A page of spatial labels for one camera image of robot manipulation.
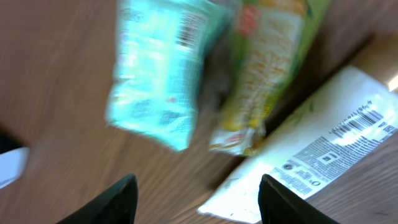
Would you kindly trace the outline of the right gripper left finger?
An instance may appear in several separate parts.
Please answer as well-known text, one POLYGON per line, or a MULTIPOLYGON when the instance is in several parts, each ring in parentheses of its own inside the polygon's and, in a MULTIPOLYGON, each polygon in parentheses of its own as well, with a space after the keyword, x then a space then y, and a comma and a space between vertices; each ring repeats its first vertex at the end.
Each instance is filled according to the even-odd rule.
POLYGON ((138 186, 128 174, 57 224, 134 224, 138 186))

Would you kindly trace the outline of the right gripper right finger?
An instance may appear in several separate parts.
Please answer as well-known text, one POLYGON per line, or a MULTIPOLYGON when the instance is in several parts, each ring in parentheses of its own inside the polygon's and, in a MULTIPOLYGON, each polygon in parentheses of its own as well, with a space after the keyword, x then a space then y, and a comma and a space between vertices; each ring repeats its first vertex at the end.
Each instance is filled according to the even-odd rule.
POLYGON ((262 176, 258 204, 263 224, 338 224, 268 174, 262 176))

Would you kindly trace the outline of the white gold-capped cream tube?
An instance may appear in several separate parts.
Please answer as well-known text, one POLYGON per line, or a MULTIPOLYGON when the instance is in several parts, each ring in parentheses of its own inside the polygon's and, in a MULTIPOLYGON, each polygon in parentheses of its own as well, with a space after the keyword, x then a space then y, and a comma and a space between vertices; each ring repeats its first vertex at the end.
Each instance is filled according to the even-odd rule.
POLYGON ((348 66, 306 99, 198 209, 257 223, 261 177, 271 175, 302 199, 311 197, 397 131, 397 95, 348 66))

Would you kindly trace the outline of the green snack packet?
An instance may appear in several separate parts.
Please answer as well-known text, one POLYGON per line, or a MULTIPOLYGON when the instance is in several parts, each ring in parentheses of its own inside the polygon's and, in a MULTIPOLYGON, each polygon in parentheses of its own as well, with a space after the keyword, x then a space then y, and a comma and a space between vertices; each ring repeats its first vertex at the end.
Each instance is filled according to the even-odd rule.
POLYGON ((234 86, 210 138, 212 151, 253 156, 266 119, 294 79, 330 0, 245 0, 230 30, 234 86))

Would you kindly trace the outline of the teal snack packet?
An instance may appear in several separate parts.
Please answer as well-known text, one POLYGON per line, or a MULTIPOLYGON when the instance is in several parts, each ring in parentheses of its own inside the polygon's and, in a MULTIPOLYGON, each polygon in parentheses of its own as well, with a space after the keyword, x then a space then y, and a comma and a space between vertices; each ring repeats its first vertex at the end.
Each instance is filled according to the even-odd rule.
POLYGON ((108 124, 186 149, 203 63, 228 8, 205 0, 119 1, 108 124))

